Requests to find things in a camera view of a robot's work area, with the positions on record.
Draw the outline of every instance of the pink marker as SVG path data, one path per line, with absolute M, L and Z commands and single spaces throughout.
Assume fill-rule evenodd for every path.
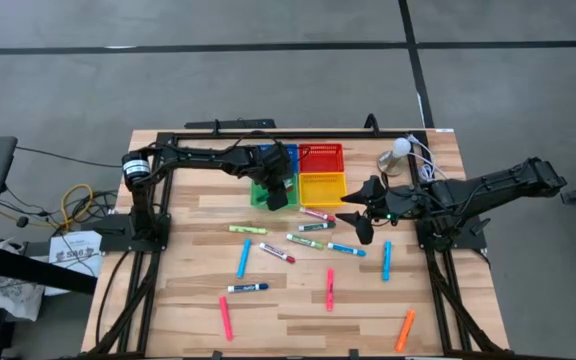
M 219 307 L 221 308 L 221 318 L 224 320 L 224 330 L 226 331 L 226 339 L 232 340 L 232 327 L 230 326 L 230 315 L 228 314 L 228 304 L 226 297 L 219 298 Z
M 288 261 L 291 264 L 295 263 L 295 258 L 292 256 L 287 255 L 286 253 L 284 253 L 283 251 L 277 249 L 276 247 L 272 247 L 266 243 L 261 243 L 259 244 L 259 247 L 264 249 L 265 251 L 275 255 L 276 257 L 282 258 L 286 261 Z
M 335 276 L 335 270 L 328 268 L 328 286 L 326 288 L 326 310 L 332 311 L 332 281 Z
M 302 213 L 308 214 L 308 215 L 312 215 L 312 216 L 314 216 L 314 217 L 318 217 L 318 218 L 324 219 L 324 220 L 326 220 L 326 221 L 330 221 L 330 222 L 335 221 L 335 217 L 332 216 L 332 215 L 326 215 L 326 214 L 324 214 L 324 213 L 316 212 L 316 211 L 313 211 L 313 210 L 310 210 L 310 209 L 306 209 L 306 208 L 303 208 L 303 207 L 302 207 L 302 208 L 299 208 L 299 212 L 302 212 Z

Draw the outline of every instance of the wooden tabletop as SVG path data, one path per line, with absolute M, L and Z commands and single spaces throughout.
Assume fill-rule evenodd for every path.
M 130 149 L 148 145 L 157 132 L 135 131 Z M 450 177 L 465 178 L 455 134 L 428 130 L 428 141 L 441 169 Z M 388 139 L 285 142 L 343 144 L 349 192 L 357 191 L 370 175 L 378 174 L 376 158 L 392 146 L 392 140 Z M 218 149 L 232 143 L 233 140 L 192 140 L 180 145 Z M 339 221 L 333 230 L 304 233 L 313 240 L 347 244 L 368 254 L 361 258 L 320 251 L 285 239 L 287 232 L 297 233 L 297 225 L 316 223 L 317 219 L 295 210 L 270 212 L 251 207 L 251 181 L 247 178 L 237 179 L 214 170 L 180 169 L 174 172 L 173 180 L 169 208 L 173 225 L 159 267 L 147 356 L 209 356 L 213 350 L 222 351 L 225 356 L 345 356 L 350 348 L 365 356 L 397 355 L 394 344 L 410 308 L 416 310 L 417 316 L 405 354 L 442 353 L 425 255 L 417 246 L 412 222 L 376 228 L 374 241 L 368 246 L 361 246 L 354 228 Z M 410 182 L 410 174 L 404 173 L 391 180 L 391 186 Z M 130 193 L 122 184 L 117 209 L 127 213 L 131 202 Z M 321 210 L 334 213 L 359 208 L 345 205 Z M 264 227 L 269 233 L 231 233 L 228 232 L 231 224 Z M 246 238 L 252 239 L 253 246 L 246 275 L 237 279 L 235 274 Z M 393 244 L 389 282 L 381 279 L 386 240 Z M 296 263 L 291 265 L 262 252 L 258 247 L 261 242 L 283 249 L 297 259 Z M 111 286 L 102 316 L 102 334 L 124 308 L 132 256 L 126 258 Z M 455 250 L 453 256 L 464 305 L 495 343 L 507 347 L 488 266 L 470 250 Z M 103 259 L 82 351 L 94 346 L 99 305 L 119 257 L 120 254 L 111 254 Z M 335 269 L 332 312 L 326 311 L 325 306 L 329 267 Z M 235 338 L 227 341 L 219 296 L 227 294 L 228 285 L 257 282 L 270 284 L 270 289 L 228 294 Z M 447 303 L 446 308 L 453 347 L 459 348 L 454 314 Z M 133 319 L 129 350 L 136 348 L 137 320 Z

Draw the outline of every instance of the plastic basket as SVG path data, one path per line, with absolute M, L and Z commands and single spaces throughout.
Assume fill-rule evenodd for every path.
M 288 205 L 286 207 L 299 206 L 298 200 L 299 184 L 297 175 L 292 177 L 292 191 L 286 193 L 288 197 Z M 267 209 L 266 198 L 268 197 L 268 191 L 264 190 L 261 186 L 252 183 L 250 187 L 250 205 L 257 208 Z
M 299 202 L 305 207 L 332 207 L 344 203 L 346 195 L 344 173 L 300 173 Z
M 341 144 L 299 145 L 299 172 L 343 172 L 344 154 Z
M 271 147 L 272 144 L 259 145 L 259 150 L 264 151 Z M 296 144 L 284 144 L 290 155 L 290 164 L 292 165 L 293 174 L 299 173 L 299 150 Z

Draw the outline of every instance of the yellow marker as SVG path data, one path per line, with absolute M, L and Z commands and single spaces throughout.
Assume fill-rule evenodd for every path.
M 265 234 L 267 232 L 266 229 L 264 228 L 254 228 L 251 226 L 236 226 L 236 225 L 230 225 L 228 230 L 232 232 L 245 232 L 251 234 Z

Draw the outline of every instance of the yellow cable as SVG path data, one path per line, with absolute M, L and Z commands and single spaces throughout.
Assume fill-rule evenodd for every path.
M 87 189 L 90 196 L 88 197 L 88 202 L 86 203 L 86 206 L 77 214 L 74 214 L 72 218 L 69 218 L 68 212 L 66 211 L 66 204 L 68 203 L 68 198 L 70 197 L 70 195 L 77 189 Z M 70 231 L 70 223 L 79 219 L 86 213 L 86 211 L 88 211 L 88 209 L 90 209 L 90 206 L 92 205 L 93 201 L 93 196 L 94 192 L 92 191 L 92 188 L 88 184 L 75 185 L 71 187 L 70 190 L 66 191 L 64 196 L 61 198 L 61 214 L 64 216 L 64 222 L 62 224 L 59 224 L 60 227 L 61 226 L 65 227 L 66 232 Z
M 12 215 L 10 215 L 10 214 L 6 214 L 5 212 L 3 212 L 3 211 L 1 211 L 1 210 L 0 210 L 0 215 L 3 216 L 3 217 L 8 218 L 8 219 L 10 219 L 10 220 L 12 220 L 12 221 L 14 221 L 14 222 L 17 222 L 17 221 L 19 220 L 18 218 L 14 217 L 14 216 L 12 216 Z M 35 224 L 35 223 L 28 222 L 28 225 L 30 225 L 30 226 L 37 226 L 37 227 L 49 227 L 49 228 L 53 228 L 53 229 L 54 229 L 53 226 L 51 226 L 51 225 L 45 225 L 45 224 Z

